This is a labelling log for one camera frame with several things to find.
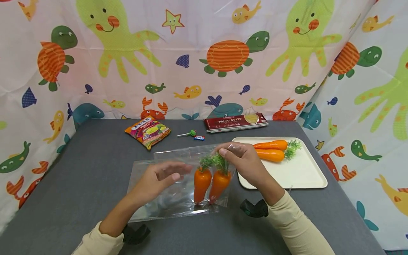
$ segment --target small candy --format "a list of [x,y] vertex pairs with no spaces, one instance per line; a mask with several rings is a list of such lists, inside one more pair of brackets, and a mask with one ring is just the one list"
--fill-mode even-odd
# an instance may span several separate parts
[[205,141],[205,137],[204,137],[204,136],[197,135],[197,136],[194,137],[194,140]]

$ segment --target cream sleeve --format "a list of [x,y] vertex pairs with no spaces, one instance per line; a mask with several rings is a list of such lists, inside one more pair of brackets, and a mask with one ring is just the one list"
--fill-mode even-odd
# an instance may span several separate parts
[[300,210],[288,192],[268,206],[267,220],[281,233],[292,255],[334,255],[322,233]]
[[84,235],[82,242],[72,255],[118,255],[123,247],[123,233],[118,237],[111,237],[99,231],[99,225]]

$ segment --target green fish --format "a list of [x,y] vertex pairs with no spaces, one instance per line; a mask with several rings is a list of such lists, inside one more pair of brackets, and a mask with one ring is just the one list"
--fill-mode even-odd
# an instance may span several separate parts
[[337,134],[337,125],[331,123],[332,118],[329,119],[329,134],[334,137]]
[[165,87],[166,86],[164,85],[164,83],[162,83],[162,85],[160,87],[157,87],[156,84],[147,84],[145,89],[149,93],[156,94],[156,93],[162,91]]
[[27,158],[31,143],[24,142],[24,151],[20,154],[10,155],[10,157],[0,164],[0,173],[9,173],[17,170]]
[[366,154],[366,146],[360,140],[354,140],[351,143],[351,152],[362,160],[380,161],[381,155],[369,156]]
[[309,87],[307,84],[306,84],[306,85],[297,86],[297,87],[295,88],[295,93],[296,93],[296,94],[306,93],[306,92],[310,91],[311,89],[313,89],[315,86],[316,86],[316,83],[314,83],[311,87]]

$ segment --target turtle shell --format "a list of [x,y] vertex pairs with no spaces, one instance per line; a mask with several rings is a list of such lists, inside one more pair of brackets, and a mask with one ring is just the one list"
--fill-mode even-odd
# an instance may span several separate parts
[[215,70],[229,72],[240,67],[248,56],[249,48],[245,43],[227,40],[217,42],[208,49],[207,61]]
[[41,42],[42,50],[38,54],[38,70],[41,76],[49,81],[56,82],[65,63],[65,52],[56,43]]
[[335,74],[345,74],[353,69],[359,59],[360,53],[357,48],[351,42],[347,42],[336,57],[331,71]]

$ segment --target plastic tray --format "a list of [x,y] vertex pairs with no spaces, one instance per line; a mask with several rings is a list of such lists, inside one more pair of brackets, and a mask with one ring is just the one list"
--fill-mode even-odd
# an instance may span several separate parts
[[[267,171],[282,188],[325,188],[327,179],[313,159],[306,145],[299,138],[294,137],[237,137],[233,142],[256,144],[260,142],[270,142],[273,140],[296,140],[302,144],[302,148],[296,151],[296,156],[290,161],[284,159],[280,163],[262,160]],[[240,174],[238,179],[241,185],[247,189],[256,189],[249,184]]]

